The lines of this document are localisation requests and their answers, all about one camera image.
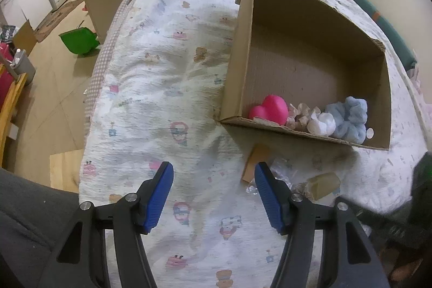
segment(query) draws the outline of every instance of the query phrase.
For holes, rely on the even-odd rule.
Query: cardboard box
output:
[[[220,121],[290,135],[388,150],[391,98],[384,45],[321,0],[235,0],[240,5]],[[322,110],[348,96],[368,103],[363,145],[263,126],[249,110],[268,94]]]
[[[19,31],[12,38],[12,42],[15,48],[25,49],[27,55],[30,55],[30,52],[38,41],[36,40],[35,33],[28,20],[20,27]]]
[[[241,179],[247,183],[250,183],[255,177],[255,166],[261,161],[268,163],[271,158],[271,154],[272,152],[268,146],[261,143],[255,144],[248,157],[248,160],[246,161]]]

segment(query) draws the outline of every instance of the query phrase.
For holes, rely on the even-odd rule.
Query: bed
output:
[[[353,0],[322,0],[382,41],[391,84],[389,151],[352,148],[217,122],[238,6],[234,0],[124,0],[86,98],[88,137],[80,201],[115,202],[153,177],[164,160],[174,183],[143,236],[159,287],[269,287],[285,239],[270,226],[241,171],[255,143],[289,160],[304,179],[335,172],[340,192],[379,212],[410,197],[412,168],[428,128],[403,66],[379,27]],[[309,282],[319,270],[316,233]],[[112,287],[120,287],[107,233]]]

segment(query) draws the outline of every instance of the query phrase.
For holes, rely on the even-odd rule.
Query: gray container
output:
[[[19,75],[24,72],[27,73],[27,79],[25,81],[25,86],[27,86],[31,81],[33,81],[33,77],[36,73],[36,69],[33,64],[30,62],[29,57],[25,53],[24,49],[17,49],[14,59],[10,64],[11,68]]]

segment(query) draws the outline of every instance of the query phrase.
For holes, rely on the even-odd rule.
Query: kitchen cabinet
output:
[[[53,9],[49,0],[18,0],[18,3],[33,30]]]
[[[27,21],[18,0],[2,0],[0,2],[0,9],[8,25],[20,28]]]

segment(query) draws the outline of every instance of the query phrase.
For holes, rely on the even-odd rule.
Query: metal screw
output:
[[[88,210],[90,209],[92,206],[92,204],[90,202],[84,202],[81,203],[81,205],[79,206],[81,208],[81,210]]]
[[[125,199],[127,202],[134,202],[135,200],[138,199],[138,196],[136,193],[129,193],[129,194],[126,194]]]
[[[338,205],[337,207],[338,207],[339,210],[342,210],[342,211],[347,211],[348,210],[348,205],[345,204],[345,203],[340,202],[337,205]]]
[[[303,195],[301,195],[300,193],[294,193],[291,196],[291,199],[295,202],[302,202],[303,201]]]

